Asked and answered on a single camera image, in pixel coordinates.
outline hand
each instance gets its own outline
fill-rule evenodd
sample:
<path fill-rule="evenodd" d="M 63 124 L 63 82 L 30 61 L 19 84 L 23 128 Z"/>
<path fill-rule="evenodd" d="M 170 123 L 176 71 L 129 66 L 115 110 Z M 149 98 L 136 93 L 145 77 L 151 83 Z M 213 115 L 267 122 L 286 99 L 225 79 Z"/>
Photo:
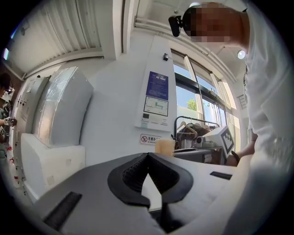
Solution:
<path fill-rule="evenodd" d="M 15 118 L 10 119 L 10 126 L 14 127 L 17 124 L 17 120 Z"/>
<path fill-rule="evenodd" d="M 230 154 L 228 158 L 226 159 L 226 165 L 230 167 L 236 167 L 238 165 L 237 160 L 232 154 Z"/>

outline window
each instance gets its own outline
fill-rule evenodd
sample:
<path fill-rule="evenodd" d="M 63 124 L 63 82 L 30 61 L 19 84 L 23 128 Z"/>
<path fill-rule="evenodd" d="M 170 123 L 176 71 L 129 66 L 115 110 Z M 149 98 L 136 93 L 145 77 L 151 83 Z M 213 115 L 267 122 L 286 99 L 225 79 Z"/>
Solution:
<path fill-rule="evenodd" d="M 205 120 L 208 122 L 217 123 L 219 126 L 227 125 L 234 139 L 234 150 L 238 151 L 241 143 L 240 125 L 238 119 L 231 114 L 235 109 L 235 102 L 227 82 L 225 80 L 219 80 L 201 64 L 196 61 L 191 61 L 188 56 L 173 52 L 173 60 L 175 63 L 174 71 L 177 84 L 177 116 L 204 119 L 205 115 Z M 195 78 L 206 89 L 202 88 L 199 90 L 194 83 L 196 81 Z M 208 93 L 207 89 L 215 92 L 220 99 Z M 179 118 L 177 125 L 180 125 L 182 121 L 189 123 L 190 119 Z M 203 125 L 203 122 L 194 120 L 192 122 Z"/>
<path fill-rule="evenodd" d="M 176 102 L 177 102 L 177 116 L 186 116 L 199 119 L 198 106 L 196 102 L 196 94 L 190 92 L 182 87 L 176 87 Z M 185 118 L 179 118 L 177 120 L 177 126 L 182 121 L 188 122 Z"/>
<path fill-rule="evenodd" d="M 180 66 L 177 66 L 175 64 L 174 64 L 174 71 L 175 71 L 175 73 L 183 75 L 186 78 L 192 79 L 191 74 L 190 74 L 190 72 L 188 70 L 186 70 L 186 69 L 184 69 L 184 68 L 182 68 Z"/>
<path fill-rule="evenodd" d="M 208 82 L 206 82 L 206 81 L 205 81 L 204 79 L 202 79 L 201 77 L 199 77 L 199 76 L 197 76 L 197 75 L 196 75 L 196 77 L 197 77 L 198 83 L 199 83 L 200 85 L 202 85 L 203 87 L 207 88 L 208 90 L 212 90 L 212 91 L 215 92 L 217 95 L 219 95 L 217 89 L 216 89 L 214 86 L 212 86 L 211 84 L 209 84 Z"/>
<path fill-rule="evenodd" d="M 219 108 L 219 112 L 220 112 L 220 121 L 221 121 L 220 126 L 224 126 L 226 125 L 225 111 Z"/>

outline poster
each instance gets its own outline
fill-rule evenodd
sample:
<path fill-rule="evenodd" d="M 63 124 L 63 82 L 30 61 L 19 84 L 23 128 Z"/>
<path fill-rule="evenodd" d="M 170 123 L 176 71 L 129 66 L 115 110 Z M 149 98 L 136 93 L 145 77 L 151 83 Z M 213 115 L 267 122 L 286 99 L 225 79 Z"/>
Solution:
<path fill-rule="evenodd" d="M 150 71 L 146 95 L 168 101 L 169 78 L 162 74 Z"/>

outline white machine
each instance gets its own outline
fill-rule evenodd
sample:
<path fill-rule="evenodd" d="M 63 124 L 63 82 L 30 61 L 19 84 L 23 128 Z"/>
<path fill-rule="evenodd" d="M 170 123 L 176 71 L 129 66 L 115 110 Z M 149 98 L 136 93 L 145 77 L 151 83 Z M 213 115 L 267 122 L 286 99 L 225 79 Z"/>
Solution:
<path fill-rule="evenodd" d="M 19 183 L 35 202 L 85 167 L 79 136 L 93 87 L 77 67 L 25 86 L 14 107 L 17 125 L 11 128 L 10 145 Z"/>
<path fill-rule="evenodd" d="M 233 150 L 234 141 L 227 125 L 216 128 L 196 139 L 196 148 L 222 147 L 223 155 L 227 158 Z"/>

